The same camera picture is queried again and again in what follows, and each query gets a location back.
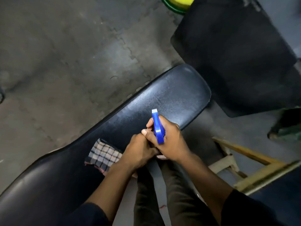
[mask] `person's left hand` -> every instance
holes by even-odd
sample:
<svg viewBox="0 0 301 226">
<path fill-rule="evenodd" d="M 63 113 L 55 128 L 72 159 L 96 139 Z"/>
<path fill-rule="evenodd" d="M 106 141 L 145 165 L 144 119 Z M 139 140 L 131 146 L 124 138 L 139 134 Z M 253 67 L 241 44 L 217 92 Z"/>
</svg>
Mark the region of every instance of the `person's left hand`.
<svg viewBox="0 0 301 226">
<path fill-rule="evenodd" d="M 157 148 L 151 148 L 144 135 L 133 135 L 120 161 L 130 164 L 134 170 L 143 167 L 148 160 L 159 154 Z"/>
</svg>

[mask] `hand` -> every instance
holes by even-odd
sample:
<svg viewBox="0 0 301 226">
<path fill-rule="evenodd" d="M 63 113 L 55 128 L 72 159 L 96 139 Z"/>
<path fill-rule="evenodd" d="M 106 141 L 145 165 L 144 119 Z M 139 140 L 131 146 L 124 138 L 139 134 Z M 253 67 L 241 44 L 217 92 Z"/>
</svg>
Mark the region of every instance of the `hand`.
<svg viewBox="0 0 301 226">
<path fill-rule="evenodd" d="M 147 139 L 140 133 L 132 136 L 120 161 L 129 164 L 133 170 L 137 170 L 143 167 L 149 159 L 158 153 L 158 149 L 151 148 Z"/>
<path fill-rule="evenodd" d="M 155 145 L 156 148 L 167 158 L 180 163 L 182 156 L 190 153 L 190 150 L 181 134 L 179 126 L 175 123 L 168 121 L 165 117 L 159 116 L 160 122 L 165 129 L 164 143 L 158 144 L 157 138 L 152 131 L 153 118 L 151 118 L 146 127 L 141 133 Z"/>
</svg>

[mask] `brown pants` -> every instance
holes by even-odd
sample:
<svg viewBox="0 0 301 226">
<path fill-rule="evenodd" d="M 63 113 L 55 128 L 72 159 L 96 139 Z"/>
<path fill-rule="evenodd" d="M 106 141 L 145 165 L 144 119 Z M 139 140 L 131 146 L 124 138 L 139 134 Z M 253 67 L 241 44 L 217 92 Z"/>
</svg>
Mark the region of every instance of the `brown pants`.
<svg viewBox="0 0 301 226">
<path fill-rule="evenodd" d="M 209 208 L 188 186 L 170 160 L 157 160 L 166 184 L 167 208 L 172 226 L 218 226 Z M 164 226 L 153 178 L 146 167 L 138 171 L 134 226 Z"/>
</svg>

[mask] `blue plastic handle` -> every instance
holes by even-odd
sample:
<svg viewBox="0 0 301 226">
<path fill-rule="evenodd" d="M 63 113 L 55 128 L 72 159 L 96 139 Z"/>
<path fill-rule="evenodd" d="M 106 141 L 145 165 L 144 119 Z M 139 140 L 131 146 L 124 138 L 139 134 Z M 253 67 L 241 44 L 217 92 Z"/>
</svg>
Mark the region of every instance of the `blue plastic handle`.
<svg viewBox="0 0 301 226">
<path fill-rule="evenodd" d="M 153 115 L 153 131 L 157 138 L 157 142 L 158 144 L 164 143 L 165 129 L 163 128 L 163 125 L 160 122 L 158 110 L 152 109 L 151 112 Z"/>
</svg>

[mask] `fingernail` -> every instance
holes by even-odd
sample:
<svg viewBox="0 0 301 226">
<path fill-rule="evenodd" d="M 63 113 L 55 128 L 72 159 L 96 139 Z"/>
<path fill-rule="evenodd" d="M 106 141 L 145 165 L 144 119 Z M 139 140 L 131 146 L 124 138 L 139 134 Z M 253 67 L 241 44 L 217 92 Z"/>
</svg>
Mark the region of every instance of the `fingernail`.
<svg viewBox="0 0 301 226">
<path fill-rule="evenodd" d="M 141 133 L 145 136 L 146 135 L 146 129 L 142 129 Z"/>
</svg>

